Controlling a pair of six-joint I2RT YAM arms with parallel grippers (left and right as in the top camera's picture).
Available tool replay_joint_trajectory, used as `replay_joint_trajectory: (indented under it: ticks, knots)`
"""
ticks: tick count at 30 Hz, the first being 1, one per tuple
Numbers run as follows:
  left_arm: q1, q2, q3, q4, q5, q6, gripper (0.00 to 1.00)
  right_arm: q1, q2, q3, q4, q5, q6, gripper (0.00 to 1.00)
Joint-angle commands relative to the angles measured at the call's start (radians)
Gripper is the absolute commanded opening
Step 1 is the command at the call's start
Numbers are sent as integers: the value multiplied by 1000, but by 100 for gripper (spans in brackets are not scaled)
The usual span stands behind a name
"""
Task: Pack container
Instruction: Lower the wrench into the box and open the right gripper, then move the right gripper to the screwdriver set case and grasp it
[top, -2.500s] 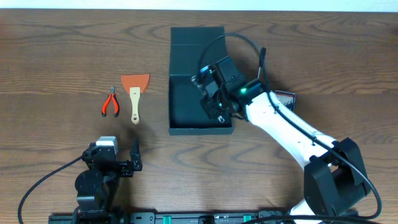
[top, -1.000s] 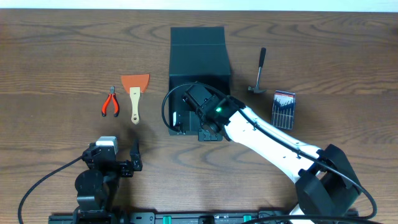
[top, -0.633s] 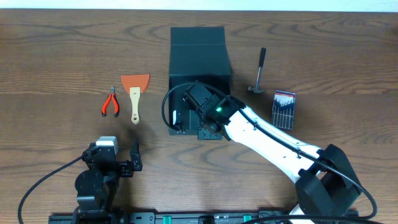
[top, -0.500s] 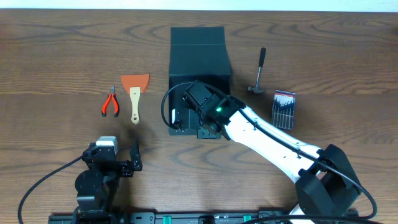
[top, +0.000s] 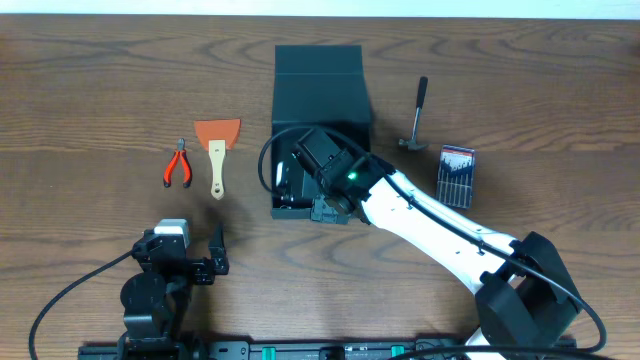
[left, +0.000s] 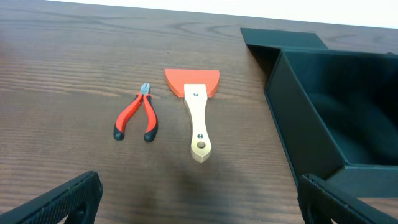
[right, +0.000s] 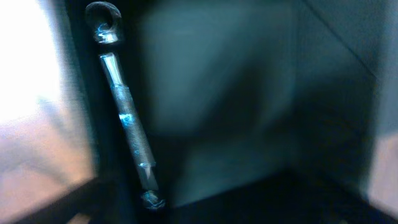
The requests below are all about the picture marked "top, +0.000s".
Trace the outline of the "steel claw hammer black grip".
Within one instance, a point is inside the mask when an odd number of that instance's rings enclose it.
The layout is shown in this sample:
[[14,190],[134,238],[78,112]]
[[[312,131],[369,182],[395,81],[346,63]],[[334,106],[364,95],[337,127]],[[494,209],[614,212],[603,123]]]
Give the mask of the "steel claw hammer black grip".
[[415,115],[414,115],[411,136],[409,139],[399,140],[399,145],[401,147],[405,147],[408,151],[418,151],[426,148],[425,144],[418,143],[417,137],[418,137],[421,113],[422,113],[422,109],[423,109],[425,98],[426,98],[428,82],[429,80],[426,76],[420,77],[418,82],[417,95],[416,95]]

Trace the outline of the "orange scraper with wooden handle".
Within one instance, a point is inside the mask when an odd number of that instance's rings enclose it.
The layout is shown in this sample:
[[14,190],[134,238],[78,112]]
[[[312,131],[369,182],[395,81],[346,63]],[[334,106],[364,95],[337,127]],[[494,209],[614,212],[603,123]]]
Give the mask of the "orange scraper with wooden handle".
[[226,152],[234,147],[239,138],[241,120],[198,120],[194,122],[194,128],[211,163],[211,196],[221,200],[225,195],[223,168]]

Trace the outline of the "screwdriver set case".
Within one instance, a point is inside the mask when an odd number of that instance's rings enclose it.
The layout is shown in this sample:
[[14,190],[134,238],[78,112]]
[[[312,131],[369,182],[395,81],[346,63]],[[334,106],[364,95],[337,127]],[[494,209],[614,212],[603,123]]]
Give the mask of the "screwdriver set case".
[[436,198],[455,208],[469,209],[473,199],[475,151],[443,145],[437,174]]

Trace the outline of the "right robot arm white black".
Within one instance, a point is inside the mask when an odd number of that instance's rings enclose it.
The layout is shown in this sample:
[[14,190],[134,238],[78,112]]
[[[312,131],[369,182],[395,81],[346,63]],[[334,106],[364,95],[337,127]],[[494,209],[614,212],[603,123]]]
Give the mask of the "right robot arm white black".
[[474,296],[479,327],[456,350],[468,359],[543,359],[587,306],[556,247],[472,222],[371,155],[294,152],[331,205],[389,231],[451,272]]

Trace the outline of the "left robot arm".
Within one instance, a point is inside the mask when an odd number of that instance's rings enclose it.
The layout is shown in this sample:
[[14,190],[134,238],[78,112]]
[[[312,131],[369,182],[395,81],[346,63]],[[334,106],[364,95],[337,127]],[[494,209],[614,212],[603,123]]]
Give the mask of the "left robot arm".
[[164,219],[143,232],[131,257],[142,272],[121,289],[127,338],[119,342],[124,359],[206,359],[207,346],[183,333],[181,324],[196,286],[208,286],[229,272],[224,227],[208,240],[209,257],[190,259],[188,222]]

